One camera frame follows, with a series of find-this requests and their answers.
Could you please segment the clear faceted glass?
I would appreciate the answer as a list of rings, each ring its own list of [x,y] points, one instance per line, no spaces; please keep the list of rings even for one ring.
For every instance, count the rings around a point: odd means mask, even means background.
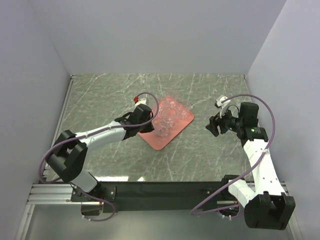
[[[160,118],[163,109],[164,109],[164,103],[163,103],[163,101],[160,101],[160,102],[158,103],[158,106],[155,105],[155,106],[153,107],[152,112],[153,112],[153,114],[154,114],[155,116],[157,116],[158,118]]]
[[[170,128],[162,118],[156,118],[152,121],[153,133],[159,137],[166,137],[169,134]]]
[[[192,104],[188,100],[186,99],[177,100],[176,112],[177,112],[177,117],[180,120],[185,120],[188,117],[191,109],[192,109]]]
[[[178,93],[175,90],[169,89],[163,95],[163,107],[174,109],[177,105]]]
[[[164,108],[161,112],[162,119],[166,122],[169,128],[175,125],[177,112],[174,108]]]

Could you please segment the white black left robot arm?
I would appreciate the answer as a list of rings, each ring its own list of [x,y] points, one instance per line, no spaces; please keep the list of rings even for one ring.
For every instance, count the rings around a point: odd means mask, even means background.
[[[85,198],[95,201],[100,197],[101,189],[97,179],[84,169],[88,153],[134,137],[137,133],[152,132],[153,116],[152,109],[141,103],[134,111],[116,118],[105,126],[80,133],[63,131],[45,161],[63,182],[76,185],[83,190]]]

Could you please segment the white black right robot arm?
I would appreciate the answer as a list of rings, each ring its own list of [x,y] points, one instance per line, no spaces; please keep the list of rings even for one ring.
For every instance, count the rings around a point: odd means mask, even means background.
[[[221,110],[210,117],[206,129],[215,137],[227,131],[236,133],[246,153],[254,189],[245,180],[227,182],[220,187],[220,194],[226,200],[235,197],[244,208],[244,220],[249,228],[284,230],[296,207],[295,199],[286,194],[276,174],[268,143],[266,130],[258,126],[259,106],[242,102],[238,116],[232,115],[227,103],[218,103]]]

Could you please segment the pink plastic tray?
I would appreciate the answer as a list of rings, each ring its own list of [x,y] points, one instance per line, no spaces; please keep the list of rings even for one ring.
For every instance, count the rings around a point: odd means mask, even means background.
[[[154,134],[154,131],[148,132],[148,133],[138,133],[138,135],[146,141],[153,149],[159,151],[163,149],[171,140],[173,140],[187,125],[189,125],[194,120],[194,114],[189,112],[189,115],[186,119],[181,120],[178,117],[176,117],[176,121],[173,127],[169,127],[169,134],[165,137],[160,137]]]

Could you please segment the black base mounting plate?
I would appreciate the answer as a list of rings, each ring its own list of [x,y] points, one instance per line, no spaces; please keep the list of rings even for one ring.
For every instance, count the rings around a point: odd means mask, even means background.
[[[106,181],[90,195],[104,199],[123,211],[191,210],[226,182]]]

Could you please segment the aluminium front frame rail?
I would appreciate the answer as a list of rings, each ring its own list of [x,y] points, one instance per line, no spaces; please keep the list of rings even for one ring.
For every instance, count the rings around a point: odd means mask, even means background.
[[[36,205],[71,204],[73,188],[69,184],[33,184],[15,239],[25,240]]]

